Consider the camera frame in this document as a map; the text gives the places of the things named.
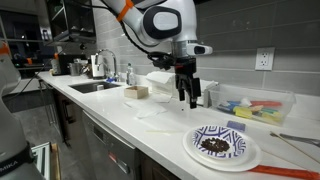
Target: faucet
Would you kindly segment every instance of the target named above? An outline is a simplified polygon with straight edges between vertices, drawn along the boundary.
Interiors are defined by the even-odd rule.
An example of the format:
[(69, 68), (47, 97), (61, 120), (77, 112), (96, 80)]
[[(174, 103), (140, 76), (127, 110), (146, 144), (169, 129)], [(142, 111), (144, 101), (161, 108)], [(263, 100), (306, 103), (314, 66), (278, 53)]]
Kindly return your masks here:
[(112, 51), (110, 51), (109, 49), (100, 49), (97, 53), (96, 53), (96, 58), (95, 58), (95, 62), (94, 62), (94, 64), (95, 65), (98, 65), (98, 71), (99, 71), (99, 67), (100, 67), (100, 65), (101, 64), (103, 64), (103, 63), (100, 63), (100, 64), (98, 64), (98, 56), (99, 56), (99, 54), (101, 53), (101, 52), (103, 52), (103, 51), (106, 51), (106, 52), (108, 52), (108, 53), (110, 53), (111, 54), (111, 56), (112, 56), (112, 58), (113, 58), (113, 63), (114, 63), (114, 75), (113, 75), (113, 78), (115, 79), (115, 81), (119, 81), (119, 76), (118, 76), (118, 71), (117, 71), (117, 59), (116, 59), (116, 55), (112, 52)]

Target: bottle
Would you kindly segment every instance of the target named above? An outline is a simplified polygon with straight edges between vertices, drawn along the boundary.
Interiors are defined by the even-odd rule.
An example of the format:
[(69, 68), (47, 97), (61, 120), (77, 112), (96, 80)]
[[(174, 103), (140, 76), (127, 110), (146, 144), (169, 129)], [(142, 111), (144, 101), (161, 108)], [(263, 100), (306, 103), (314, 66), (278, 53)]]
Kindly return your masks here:
[(136, 85), (136, 77), (135, 77), (135, 74), (133, 72), (133, 68), (131, 66), (131, 63), (128, 63), (128, 67), (127, 67), (127, 84), (129, 86)]

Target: blue and white patterned plate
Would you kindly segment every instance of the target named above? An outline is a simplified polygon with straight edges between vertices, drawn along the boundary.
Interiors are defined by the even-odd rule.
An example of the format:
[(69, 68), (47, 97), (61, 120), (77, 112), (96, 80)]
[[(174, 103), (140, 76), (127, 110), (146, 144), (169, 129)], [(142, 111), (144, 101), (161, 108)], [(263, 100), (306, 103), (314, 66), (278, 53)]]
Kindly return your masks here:
[[(208, 138), (218, 138), (226, 141), (230, 148), (224, 152), (213, 152), (201, 146)], [(241, 156), (246, 150), (246, 142), (236, 131), (221, 126), (203, 126), (196, 129), (192, 135), (192, 142), (200, 153), (215, 159), (231, 159)]]

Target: dark food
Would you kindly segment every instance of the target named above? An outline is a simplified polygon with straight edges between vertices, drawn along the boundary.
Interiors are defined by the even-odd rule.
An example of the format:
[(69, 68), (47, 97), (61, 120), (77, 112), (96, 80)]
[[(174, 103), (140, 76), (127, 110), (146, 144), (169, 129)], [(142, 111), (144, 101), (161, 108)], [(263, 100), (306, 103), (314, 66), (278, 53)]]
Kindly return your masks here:
[(201, 146), (213, 152), (223, 152), (227, 151), (230, 148), (229, 144), (226, 141), (218, 138), (208, 138), (202, 141)]

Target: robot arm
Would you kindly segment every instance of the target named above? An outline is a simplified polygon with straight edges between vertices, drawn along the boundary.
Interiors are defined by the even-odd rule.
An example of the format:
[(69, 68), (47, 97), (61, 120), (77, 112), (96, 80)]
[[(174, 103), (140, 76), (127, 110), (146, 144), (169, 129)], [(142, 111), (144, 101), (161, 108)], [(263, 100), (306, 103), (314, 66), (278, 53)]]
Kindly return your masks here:
[(200, 80), (193, 78), (196, 72), (196, 55), (211, 54), (212, 48), (197, 44), (196, 11), (193, 0), (103, 0), (124, 21), (146, 46), (156, 46), (163, 41), (172, 42), (172, 53), (151, 52), (148, 58), (154, 66), (168, 70), (174, 66), (176, 88), (180, 100), (184, 91), (190, 98), (190, 107), (195, 108), (201, 96)]

